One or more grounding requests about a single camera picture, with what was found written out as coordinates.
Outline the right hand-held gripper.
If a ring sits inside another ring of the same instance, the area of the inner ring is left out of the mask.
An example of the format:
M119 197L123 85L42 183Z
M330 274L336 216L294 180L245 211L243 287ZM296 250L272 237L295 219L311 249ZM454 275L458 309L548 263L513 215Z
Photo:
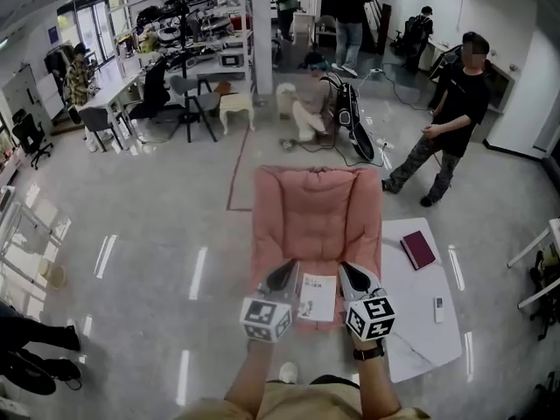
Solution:
M349 331L364 342L388 336L395 323L396 312L387 292L378 287L377 275L357 263L341 262L339 277L343 298L354 298L355 291L372 291L345 301L345 324Z

